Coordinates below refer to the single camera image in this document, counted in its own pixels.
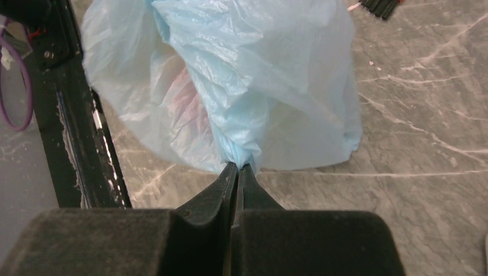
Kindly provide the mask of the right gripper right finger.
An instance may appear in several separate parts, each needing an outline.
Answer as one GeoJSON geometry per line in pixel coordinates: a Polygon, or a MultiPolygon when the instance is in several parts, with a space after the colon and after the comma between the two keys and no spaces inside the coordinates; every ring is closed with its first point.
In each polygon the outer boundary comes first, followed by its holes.
{"type": "Polygon", "coordinates": [[[384,220],[359,210],[286,210],[250,166],[238,174],[231,275],[404,275],[384,220]]]}

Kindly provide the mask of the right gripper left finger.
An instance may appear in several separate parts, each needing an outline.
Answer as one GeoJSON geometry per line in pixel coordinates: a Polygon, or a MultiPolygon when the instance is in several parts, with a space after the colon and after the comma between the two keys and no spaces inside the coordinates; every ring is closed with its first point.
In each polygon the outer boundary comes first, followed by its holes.
{"type": "Polygon", "coordinates": [[[2,275],[222,275],[238,169],[177,209],[63,208],[23,230],[2,275]]]}

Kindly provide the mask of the light blue plastic bag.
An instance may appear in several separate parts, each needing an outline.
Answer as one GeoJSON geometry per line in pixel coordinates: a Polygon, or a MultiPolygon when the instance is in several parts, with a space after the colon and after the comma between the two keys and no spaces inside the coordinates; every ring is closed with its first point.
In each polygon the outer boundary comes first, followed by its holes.
{"type": "Polygon", "coordinates": [[[93,1],[81,35],[89,85],[163,159],[300,170],[359,147],[343,1],[93,1]]]}

